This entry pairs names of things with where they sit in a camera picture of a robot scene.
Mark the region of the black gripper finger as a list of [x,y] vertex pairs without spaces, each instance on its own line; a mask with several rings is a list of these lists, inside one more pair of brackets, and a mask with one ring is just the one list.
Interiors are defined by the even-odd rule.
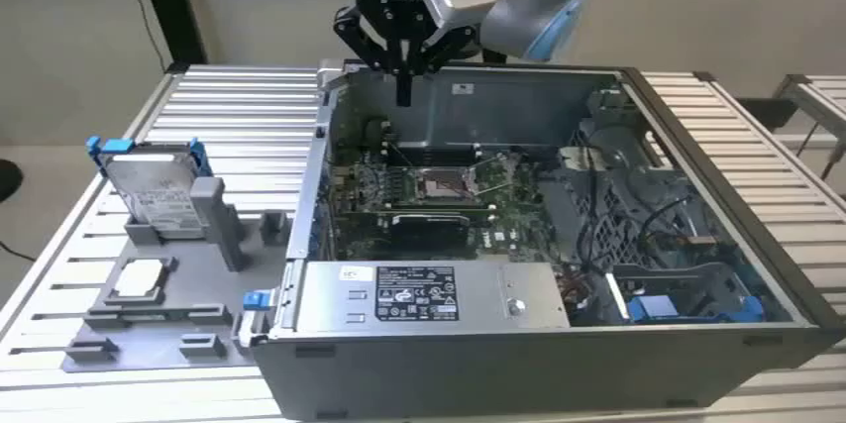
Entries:
[[369,35],[361,26],[361,11],[358,7],[342,7],[335,14],[334,32],[350,47],[365,64],[377,71],[395,76],[395,103],[405,105],[405,62],[401,43],[387,41],[385,48]]
[[403,105],[412,105],[413,77],[438,72],[457,56],[462,48],[477,35],[474,27],[462,27],[446,35],[430,46],[425,46],[425,32],[420,30],[409,39],[409,51],[403,66]]

